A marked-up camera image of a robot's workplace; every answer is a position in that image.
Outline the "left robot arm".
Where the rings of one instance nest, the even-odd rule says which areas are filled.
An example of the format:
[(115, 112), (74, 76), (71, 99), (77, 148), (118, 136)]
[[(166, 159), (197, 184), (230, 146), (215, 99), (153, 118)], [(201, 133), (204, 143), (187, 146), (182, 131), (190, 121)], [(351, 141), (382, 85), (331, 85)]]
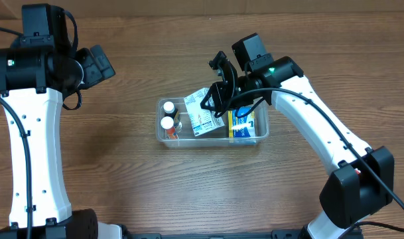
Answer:
[(123, 238), (125, 229), (72, 210), (64, 184), (60, 116), (68, 96), (80, 95), (115, 71), (100, 46), (78, 48), (68, 36), (70, 12), (24, 5), (23, 31), (0, 49), (0, 104), (9, 124), (13, 198), (0, 238)]

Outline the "blue yellow lozenge box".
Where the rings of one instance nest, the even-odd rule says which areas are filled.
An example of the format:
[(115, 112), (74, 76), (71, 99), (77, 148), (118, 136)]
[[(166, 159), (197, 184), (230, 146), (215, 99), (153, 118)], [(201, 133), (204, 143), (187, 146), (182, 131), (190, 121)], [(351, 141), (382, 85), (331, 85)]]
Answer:
[(255, 137), (255, 113), (249, 114), (250, 108), (244, 107), (239, 110), (228, 111), (228, 137), (246, 138)]

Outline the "black bottle white cap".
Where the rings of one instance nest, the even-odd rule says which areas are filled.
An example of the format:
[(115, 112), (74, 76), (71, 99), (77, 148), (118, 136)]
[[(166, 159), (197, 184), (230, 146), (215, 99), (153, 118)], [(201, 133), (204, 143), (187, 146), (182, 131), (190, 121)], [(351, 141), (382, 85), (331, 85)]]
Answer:
[(174, 120), (174, 123), (180, 122), (179, 110), (172, 102), (165, 102), (163, 104), (163, 110), (165, 112), (165, 116), (171, 117)]

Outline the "orange bottle white cap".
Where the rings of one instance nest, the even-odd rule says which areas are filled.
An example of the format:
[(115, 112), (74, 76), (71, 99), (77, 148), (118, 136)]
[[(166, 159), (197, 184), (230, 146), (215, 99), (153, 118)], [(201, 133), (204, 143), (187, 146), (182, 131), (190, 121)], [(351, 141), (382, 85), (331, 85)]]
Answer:
[(174, 126), (174, 120), (171, 117), (163, 117), (161, 119), (161, 127), (165, 130), (169, 139), (178, 139), (178, 134)]

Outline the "white blue bandage box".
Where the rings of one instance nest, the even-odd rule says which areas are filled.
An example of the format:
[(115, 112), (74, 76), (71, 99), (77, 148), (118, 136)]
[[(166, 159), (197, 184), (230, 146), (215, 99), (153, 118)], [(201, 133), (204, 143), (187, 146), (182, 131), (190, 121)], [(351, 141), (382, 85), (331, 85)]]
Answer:
[(190, 118), (194, 136), (198, 137), (224, 126), (222, 118), (215, 118), (214, 112), (204, 110), (200, 103), (208, 93), (208, 88), (202, 88), (191, 95), (184, 97), (186, 111)]

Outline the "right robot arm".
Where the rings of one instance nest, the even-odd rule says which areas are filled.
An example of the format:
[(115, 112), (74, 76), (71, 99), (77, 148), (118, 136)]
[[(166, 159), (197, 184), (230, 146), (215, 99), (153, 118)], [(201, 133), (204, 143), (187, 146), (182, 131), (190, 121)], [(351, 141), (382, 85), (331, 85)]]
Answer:
[(345, 238), (368, 216), (393, 200), (395, 160), (386, 147), (372, 149), (322, 102), (296, 62), (274, 59), (258, 34), (232, 45), (243, 76), (224, 52), (209, 66), (222, 80), (209, 88), (200, 106), (216, 117), (267, 102), (285, 115), (320, 157), (328, 174), (319, 199), (322, 212), (300, 238)]

